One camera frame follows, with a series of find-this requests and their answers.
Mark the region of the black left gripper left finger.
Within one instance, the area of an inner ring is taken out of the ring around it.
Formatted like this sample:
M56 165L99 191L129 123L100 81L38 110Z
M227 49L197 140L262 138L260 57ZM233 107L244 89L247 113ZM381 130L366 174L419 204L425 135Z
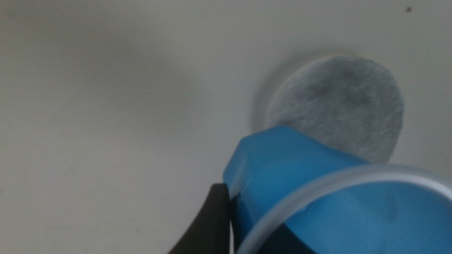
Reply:
M184 235L170 254L228 254L230 252L230 197L227 185L215 183Z

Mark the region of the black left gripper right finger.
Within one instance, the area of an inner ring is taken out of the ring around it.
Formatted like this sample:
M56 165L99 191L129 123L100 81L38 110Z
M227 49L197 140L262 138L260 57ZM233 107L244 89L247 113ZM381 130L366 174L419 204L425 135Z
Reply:
M301 241L285 224L281 226L281 247L283 254L315 254L310 247Z

